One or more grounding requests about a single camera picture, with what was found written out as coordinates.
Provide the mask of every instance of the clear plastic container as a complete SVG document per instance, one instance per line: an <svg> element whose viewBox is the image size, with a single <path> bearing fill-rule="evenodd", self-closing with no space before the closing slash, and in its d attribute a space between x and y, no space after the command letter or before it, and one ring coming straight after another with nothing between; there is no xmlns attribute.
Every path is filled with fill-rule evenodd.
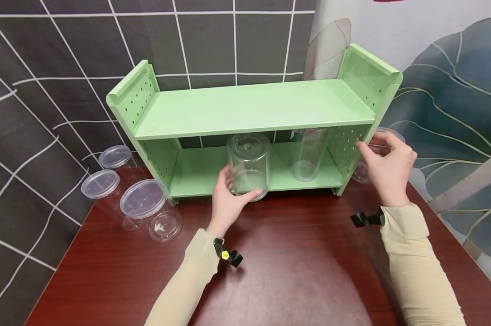
<svg viewBox="0 0 491 326"><path fill-rule="evenodd" d="M295 179L309 182L316 178L328 140L329 130L326 128L297 130L296 151L291 165Z"/></svg>
<svg viewBox="0 0 491 326"><path fill-rule="evenodd" d="M401 141L405 142L405 138L403 138L403 136L401 136L400 133L398 133L397 131L394 131L392 129L384 128L384 127L378 127L376 129L376 131L378 131L380 133L393 133ZM372 145L369 145L369 147L384 147L384 146L372 144ZM356 165L356 169L354 170L354 173L352 174L351 179L356 181L356 182L359 182L360 184L370 185L371 182L369 180L369 171L367 169L367 164L365 163L363 158L360 158L360 161L358 162L358 165Z"/></svg>
<svg viewBox="0 0 491 326"><path fill-rule="evenodd" d="M147 179L126 190L120 200L120 209L139 228L158 242L176 237L183 226L183 219L171 203L160 181Z"/></svg>
<svg viewBox="0 0 491 326"><path fill-rule="evenodd" d="M227 142L229 165L233 170L233 190L237 195L262 190L257 201L269 189L269 140L263 134L236 134Z"/></svg>
<svg viewBox="0 0 491 326"><path fill-rule="evenodd" d="M139 229L120 210L119 202L124 193L124 186L115 171L102 170L90 175L81 185L81 192L126 231Z"/></svg>
<svg viewBox="0 0 491 326"><path fill-rule="evenodd" d="M114 170L126 186L131 186L152 176L146 168L140 167L128 146L109 147L99 157L102 167Z"/></svg>

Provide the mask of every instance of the person's left hand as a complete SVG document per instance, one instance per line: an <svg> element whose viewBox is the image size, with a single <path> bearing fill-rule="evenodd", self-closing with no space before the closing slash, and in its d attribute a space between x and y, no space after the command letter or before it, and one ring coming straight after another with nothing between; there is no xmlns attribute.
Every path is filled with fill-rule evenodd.
<svg viewBox="0 0 491 326"><path fill-rule="evenodd" d="M241 196L231 193L233 188L232 170L226 165L219 173L215 189L212 193L212 215L206 231L222 239L227 229L238 219L246 203L262 193L262 190L252 190Z"/></svg>

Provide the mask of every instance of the wooden table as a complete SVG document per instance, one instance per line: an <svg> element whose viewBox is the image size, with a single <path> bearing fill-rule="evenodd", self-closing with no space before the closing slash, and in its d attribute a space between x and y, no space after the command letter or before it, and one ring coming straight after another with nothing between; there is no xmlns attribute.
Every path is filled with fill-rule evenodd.
<svg viewBox="0 0 491 326"><path fill-rule="evenodd" d="M491 326L491 282L438 217L424 212L430 241L468 325ZM373 213L370 186L273 192L248 205L226 244L242 253L238 269L221 264L191 325L400 325L377 227L355 229L352 213ZM92 210L26 326L139 326L211 216L209 198L181 200L180 235L152 243Z"/></svg>

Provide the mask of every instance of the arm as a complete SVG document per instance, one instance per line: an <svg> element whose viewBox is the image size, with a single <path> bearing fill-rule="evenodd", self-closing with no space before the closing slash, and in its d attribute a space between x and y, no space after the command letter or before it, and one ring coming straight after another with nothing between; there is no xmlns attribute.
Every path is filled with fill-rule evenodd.
<svg viewBox="0 0 491 326"><path fill-rule="evenodd" d="M242 196L234 196L229 192L232 187L232 172L226 166L218 174L213 190L209 226L206 230L199 229L191 240L182 264L160 293L145 326L184 326L189 323L206 284L217 272L219 258L213 241L224 238L246 203L262 192L253 190Z"/></svg>
<svg viewBox="0 0 491 326"><path fill-rule="evenodd" d="M408 325L463 326L454 290L428 240L416 205L382 207L381 236L389 254L390 278Z"/></svg>
<svg viewBox="0 0 491 326"><path fill-rule="evenodd" d="M356 146L383 204L385 225L380 232L407 324L465 325L454 290L427 238L423 214L405 191L416 152L391 133L376 133L369 145L357 142Z"/></svg>

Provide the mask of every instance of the dark tile wall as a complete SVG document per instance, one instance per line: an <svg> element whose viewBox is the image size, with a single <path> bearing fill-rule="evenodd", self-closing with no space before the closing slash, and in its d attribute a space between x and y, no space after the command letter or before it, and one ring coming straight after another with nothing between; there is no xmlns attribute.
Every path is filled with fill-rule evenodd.
<svg viewBox="0 0 491 326"><path fill-rule="evenodd" d="M109 90L141 59L154 65L161 90L301 80L314 7L0 0L0 325L22 325L57 268L91 207L79 186L101 169L100 152L131 147L105 104ZM289 141L291 132L266 136ZM219 146L228 137L181 144Z"/></svg>

